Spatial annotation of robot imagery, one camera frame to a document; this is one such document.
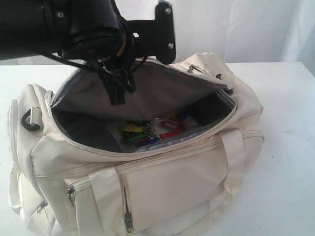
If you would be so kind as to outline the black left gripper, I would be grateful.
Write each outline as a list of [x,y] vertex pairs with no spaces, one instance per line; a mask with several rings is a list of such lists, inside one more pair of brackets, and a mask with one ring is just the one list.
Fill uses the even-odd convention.
[[99,65],[108,73],[104,77],[104,86],[110,98],[112,106],[126,103],[125,93],[136,91],[133,73],[148,59],[148,56],[136,56],[136,48],[133,44],[120,49],[115,57],[98,60]]

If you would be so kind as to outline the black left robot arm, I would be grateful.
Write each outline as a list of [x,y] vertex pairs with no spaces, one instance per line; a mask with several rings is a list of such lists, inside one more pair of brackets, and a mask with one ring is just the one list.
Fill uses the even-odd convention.
[[100,78],[113,105],[136,90],[135,37],[113,0],[3,0],[0,58],[43,56]]

